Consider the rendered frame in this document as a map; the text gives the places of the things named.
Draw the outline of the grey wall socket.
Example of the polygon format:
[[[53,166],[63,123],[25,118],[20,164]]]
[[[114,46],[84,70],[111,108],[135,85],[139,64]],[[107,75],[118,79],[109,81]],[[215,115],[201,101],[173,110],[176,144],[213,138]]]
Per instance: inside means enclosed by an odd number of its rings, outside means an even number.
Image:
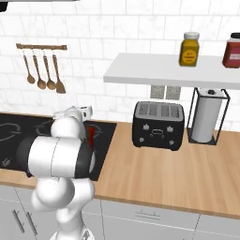
[[[165,86],[164,85],[152,85],[150,98],[164,99]]]
[[[181,94],[180,86],[168,86],[166,91],[166,99],[178,100]]]

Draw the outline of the wooden utensil rail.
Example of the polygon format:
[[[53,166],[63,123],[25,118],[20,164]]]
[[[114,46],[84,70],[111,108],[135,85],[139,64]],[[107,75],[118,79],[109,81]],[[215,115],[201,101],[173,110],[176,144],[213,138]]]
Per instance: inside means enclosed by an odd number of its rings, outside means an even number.
[[[68,49],[67,45],[36,45],[36,44],[21,44],[16,43],[17,49],[29,49],[29,50],[62,50],[66,51]]]

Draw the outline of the wooden spatula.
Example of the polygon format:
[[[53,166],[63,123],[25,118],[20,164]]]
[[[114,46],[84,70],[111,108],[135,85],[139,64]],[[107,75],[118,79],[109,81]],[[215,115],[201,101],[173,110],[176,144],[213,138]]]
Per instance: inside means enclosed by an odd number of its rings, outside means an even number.
[[[66,89],[65,89],[65,86],[61,82],[60,77],[59,77],[58,65],[57,65],[57,57],[56,57],[55,54],[52,55],[52,61],[53,61],[53,65],[54,65],[54,69],[55,69],[55,73],[56,73],[56,92],[58,94],[65,94],[66,93]]]

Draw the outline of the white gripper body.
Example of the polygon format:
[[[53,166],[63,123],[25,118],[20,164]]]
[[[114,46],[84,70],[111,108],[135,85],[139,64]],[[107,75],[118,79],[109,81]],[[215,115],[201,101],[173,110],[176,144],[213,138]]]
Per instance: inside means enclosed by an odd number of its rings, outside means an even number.
[[[90,120],[93,115],[93,109],[91,106],[81,107],[80,111],[82,113],[83,120]]]

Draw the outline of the white wall shelf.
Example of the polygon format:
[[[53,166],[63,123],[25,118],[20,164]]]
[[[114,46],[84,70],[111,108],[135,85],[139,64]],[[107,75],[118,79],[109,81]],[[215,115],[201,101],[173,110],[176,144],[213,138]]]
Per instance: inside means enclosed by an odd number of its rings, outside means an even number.
[[[240,68],[225,68],[218,56],[201,55],[196,67],[180,67],[178,56],[173,54],[119,53],[103,80],[240,90]]]

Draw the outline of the black toaster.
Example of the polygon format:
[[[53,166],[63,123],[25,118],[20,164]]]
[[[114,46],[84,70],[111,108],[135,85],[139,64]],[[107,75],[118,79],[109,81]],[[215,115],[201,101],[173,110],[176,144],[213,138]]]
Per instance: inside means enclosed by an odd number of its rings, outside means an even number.
[[[132,120],[132,142],[136,147],[177,151],[183,141],[184,108],[180,104],[138,101]]]

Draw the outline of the red pot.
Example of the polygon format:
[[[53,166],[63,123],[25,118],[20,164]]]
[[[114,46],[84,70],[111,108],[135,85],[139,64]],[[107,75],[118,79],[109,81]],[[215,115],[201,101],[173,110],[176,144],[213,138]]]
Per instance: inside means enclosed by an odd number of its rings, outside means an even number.
[[[91,147],[94,147],[95,128],[87,126],[87,141]]]

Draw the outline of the red jar with black lid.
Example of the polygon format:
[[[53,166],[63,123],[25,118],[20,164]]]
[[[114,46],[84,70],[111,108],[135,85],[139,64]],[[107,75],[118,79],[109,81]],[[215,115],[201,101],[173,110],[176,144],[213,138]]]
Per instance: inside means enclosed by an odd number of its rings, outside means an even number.
[[[240,33],[231,33],[222,64],[225,68],[240,68]]]

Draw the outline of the black paper towel holder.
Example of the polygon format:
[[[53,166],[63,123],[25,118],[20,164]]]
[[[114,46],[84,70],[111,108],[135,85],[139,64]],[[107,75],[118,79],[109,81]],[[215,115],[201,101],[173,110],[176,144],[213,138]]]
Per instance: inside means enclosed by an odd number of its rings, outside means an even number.
[[[218,143],[220,132],[222,130],[223,122],[225,120],[225,116],[226,116],[231,98],[225,89],[218,89],[223,92],[222,101],[225,100],[226,105],[225,105],[225,109],[222,114],[222,118],[221,118],[219,128],[217,131],[217,135],[214,135],[214,133],[213,133],[213,136],[212,136],[212,139],[210,142],[196,142],[191,138],[191,135],[192,135],[192,127],[193,127],[193,124],[195,121],[195,113],[197,111],[198,103],[199,103],[199,96],[200,96],[199,89],[200,88],[195,87],[193,90],[193,95],[192,95],[192,99],[191,99],[191,105],[190,105],[190,110],[189,110],[189,115],[188,115],[188,120],[187,120],[187,138],[190,143],[216,145]]]

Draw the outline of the grey cupboard door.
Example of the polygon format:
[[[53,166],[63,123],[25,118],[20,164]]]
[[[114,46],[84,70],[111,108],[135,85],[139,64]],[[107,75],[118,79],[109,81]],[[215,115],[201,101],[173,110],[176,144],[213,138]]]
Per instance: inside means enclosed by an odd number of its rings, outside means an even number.
[[[31,204],[22,204],[24,214],[29,212],[37,228],[36,240],[51,240],[58,230],[58,224],[54,212],[37,212]]]
[[[21,233],[12,215],[14,209],[18,213],[25,233]],[[0,240],[31,240],[23,221],[23,210],[18,202],[0,200]]]
[[[193,231],[104,217],[105,240],[192,240]]]

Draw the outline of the grey drawer front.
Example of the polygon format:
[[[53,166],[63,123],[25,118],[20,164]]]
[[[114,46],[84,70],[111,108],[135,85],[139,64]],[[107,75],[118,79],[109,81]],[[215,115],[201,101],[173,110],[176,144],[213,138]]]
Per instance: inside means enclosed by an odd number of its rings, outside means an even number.
[[[240,219],[200,215],[197,230],[240,237]]]
[[[129,219],[134,221],[154,223],[163,226],[171,226],[180,229],[194,230],[199,218],[198,214],[175,211],[150,206],[142,206],[124,202],[101,201],[102,213],[106,217]],[[161,216],[161,219],[151,219],[135,216],[135,212],[143,210],[144,213]]]

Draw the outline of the black hob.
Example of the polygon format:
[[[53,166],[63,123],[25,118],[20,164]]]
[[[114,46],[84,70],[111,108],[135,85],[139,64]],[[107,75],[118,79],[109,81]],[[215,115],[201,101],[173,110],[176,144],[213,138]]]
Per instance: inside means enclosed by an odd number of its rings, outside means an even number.
[[[0,169],[18,171],[20,168],[15,162],[15,155],[19,143],[24,137],[50,136],[52,123],[51,117],[0,113]],[[90,179],[97,181],[116,124],[97,121],[85,121],[83,124],[85,128],[94,129],[96,163]]]

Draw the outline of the small wooden spoon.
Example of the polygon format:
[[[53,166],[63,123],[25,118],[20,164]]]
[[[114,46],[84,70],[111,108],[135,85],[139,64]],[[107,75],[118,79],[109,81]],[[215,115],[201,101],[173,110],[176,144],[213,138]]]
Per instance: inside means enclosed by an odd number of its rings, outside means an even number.
[[[25,63],[26,69],[27,69],[27,73],[28,73],[27,81],[31,84],[34,84],[36,80],[30,73],[26,55],[23,56],[23,60],[24,60],[24,63]]]

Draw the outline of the yellow jar with grey lid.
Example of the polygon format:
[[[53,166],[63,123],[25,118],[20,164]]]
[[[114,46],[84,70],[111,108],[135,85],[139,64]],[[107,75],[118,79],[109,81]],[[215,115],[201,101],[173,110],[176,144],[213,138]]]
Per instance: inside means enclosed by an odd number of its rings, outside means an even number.
[[[199,37],[198,32],[186,32],[184,40],[181,43],[179,65],[182,67],[195,67],[197,64],[199,53]]]

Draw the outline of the white paper towel roll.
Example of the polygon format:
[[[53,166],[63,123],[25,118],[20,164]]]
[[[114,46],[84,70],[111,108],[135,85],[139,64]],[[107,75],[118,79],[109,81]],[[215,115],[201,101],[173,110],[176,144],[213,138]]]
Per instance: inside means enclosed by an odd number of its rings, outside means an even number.
[[[223,92],[218,89],[200,88],[199,93],[191,138],[198,143],[208,143],[212,139],[218,120]]]

